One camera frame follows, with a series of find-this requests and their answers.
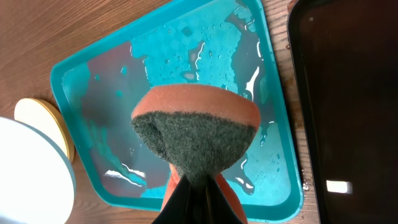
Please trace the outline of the black plastic tray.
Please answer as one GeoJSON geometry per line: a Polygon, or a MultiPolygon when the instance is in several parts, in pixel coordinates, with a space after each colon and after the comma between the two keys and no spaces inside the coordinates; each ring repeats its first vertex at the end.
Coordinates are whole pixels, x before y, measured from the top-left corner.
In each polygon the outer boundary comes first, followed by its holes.
{"type": "Polygon", "coordinates": [[[288,35],[322,223],[397,222],[397,2],[299,0],[288,35]]]}

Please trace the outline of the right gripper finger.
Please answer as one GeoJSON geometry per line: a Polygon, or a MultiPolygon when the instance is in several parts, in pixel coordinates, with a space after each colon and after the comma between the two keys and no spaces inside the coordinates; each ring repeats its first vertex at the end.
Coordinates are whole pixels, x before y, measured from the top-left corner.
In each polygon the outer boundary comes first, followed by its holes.
{"type": "Polygon", "coordinates": [[[184,176],[153,224],[242,224],[209,175],[195,188],[184,176]]]}

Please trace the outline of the yellow plate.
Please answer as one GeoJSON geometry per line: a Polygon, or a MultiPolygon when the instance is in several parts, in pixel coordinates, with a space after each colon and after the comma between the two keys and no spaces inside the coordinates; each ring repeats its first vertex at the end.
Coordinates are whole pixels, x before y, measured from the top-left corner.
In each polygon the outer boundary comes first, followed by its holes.
{"type": "Polygon", "coordinates": [[[23,98],[16,103],[14,119],[47,135],[73,162],[75,146],[66,122],[56,107],[45,100],[23,98]]]}

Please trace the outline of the light blue plate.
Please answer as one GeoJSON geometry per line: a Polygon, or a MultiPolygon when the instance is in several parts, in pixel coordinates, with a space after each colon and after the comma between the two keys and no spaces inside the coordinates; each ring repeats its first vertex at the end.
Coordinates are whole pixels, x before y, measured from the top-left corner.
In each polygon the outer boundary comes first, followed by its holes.
{"type": "Polygon", "coordinates": [[[75,192],[72,165],[57,144],[1,118],[1,223],[66,223],[75,192]]]}

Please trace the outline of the pink sponge black scourer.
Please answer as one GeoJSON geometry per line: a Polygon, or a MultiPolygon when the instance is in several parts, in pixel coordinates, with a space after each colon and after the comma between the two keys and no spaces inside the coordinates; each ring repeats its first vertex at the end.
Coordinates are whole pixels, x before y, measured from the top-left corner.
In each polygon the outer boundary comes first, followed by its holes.
{"type": "Polygon", "coordinates": [[[243,206],[222,172],[243,157],[260,123],[256,104],[228,90],[191,84],[151,89],[134,108],[131,125],[172,170],[162,210],[182,177],[197,188],[209,175],[246,223],[243,206]]]}

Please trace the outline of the teal plastic tray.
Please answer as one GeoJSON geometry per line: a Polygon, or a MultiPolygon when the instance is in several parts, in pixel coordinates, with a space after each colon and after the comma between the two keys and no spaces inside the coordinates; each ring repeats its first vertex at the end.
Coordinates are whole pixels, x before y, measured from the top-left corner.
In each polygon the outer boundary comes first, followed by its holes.
{"type": "Polygon", "coordinates": [[[158,211],[170,177],[130,125],[153,87],[211,85],[257,104],[261,125],[223,177],[254,222],[286,222],[303,190],[260,1],[172,1],[56,64],[52,92],[96,193],[158,211]]]}

